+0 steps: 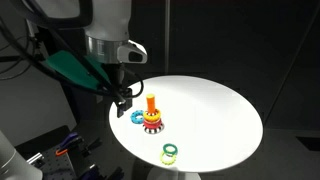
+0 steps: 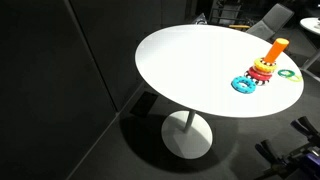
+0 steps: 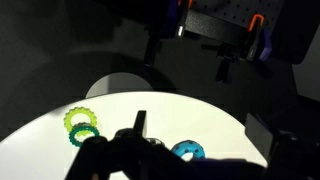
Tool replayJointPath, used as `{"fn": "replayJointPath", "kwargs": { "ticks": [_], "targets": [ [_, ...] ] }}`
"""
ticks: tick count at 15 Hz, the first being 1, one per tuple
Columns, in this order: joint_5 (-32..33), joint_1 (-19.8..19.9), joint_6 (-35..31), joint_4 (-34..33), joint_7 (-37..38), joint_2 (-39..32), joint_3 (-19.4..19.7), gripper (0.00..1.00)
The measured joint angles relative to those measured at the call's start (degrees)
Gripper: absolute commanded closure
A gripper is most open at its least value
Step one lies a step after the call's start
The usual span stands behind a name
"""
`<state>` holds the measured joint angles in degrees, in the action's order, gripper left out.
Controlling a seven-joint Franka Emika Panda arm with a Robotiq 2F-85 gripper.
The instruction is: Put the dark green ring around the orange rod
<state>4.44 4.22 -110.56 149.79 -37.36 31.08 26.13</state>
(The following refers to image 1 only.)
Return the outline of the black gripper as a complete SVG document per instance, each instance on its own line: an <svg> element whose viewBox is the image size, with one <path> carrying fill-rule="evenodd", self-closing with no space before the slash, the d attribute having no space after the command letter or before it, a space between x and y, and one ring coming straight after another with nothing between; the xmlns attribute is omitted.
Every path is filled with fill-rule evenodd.
<svg viewBox="0 0 320 180"><path fill-rule="evenodd" d="M124 97L129 97L132 95L132 90L123 85L123 80L125 77L125 70L123 64L107 64L105 66L105 71L109 77L110 83L115 87L115 89ZM120 104L117 107L117 117L120 118L125 111L131 108L131 104L126 102Z"/></svg>

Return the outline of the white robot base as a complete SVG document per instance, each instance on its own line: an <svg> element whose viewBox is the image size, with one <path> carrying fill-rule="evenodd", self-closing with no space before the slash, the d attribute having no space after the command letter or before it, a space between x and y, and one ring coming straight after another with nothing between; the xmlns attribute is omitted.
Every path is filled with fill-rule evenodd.
<svg viewBox="0 0 320 180"><path fill-rule="evenodd" d="M0 180L42 180L41 170L30 165L0 131Z"/></svg>

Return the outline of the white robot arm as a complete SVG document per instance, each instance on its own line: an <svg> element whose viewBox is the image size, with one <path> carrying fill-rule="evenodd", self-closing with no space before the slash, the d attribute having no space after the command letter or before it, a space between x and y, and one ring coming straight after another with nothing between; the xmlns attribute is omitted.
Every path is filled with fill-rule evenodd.
<svg viewBox="0 0 320 180"><path fill-rule="evenodd" d="M21 15L47 29L65 48L60 53L98 82L92 90L111 96L117 115L136 97L122 86L126 63L147 62L145 48L129 39L131 0L11 0ZM85 32L87 54L81 55L61 35L65 29Z"/></svg>

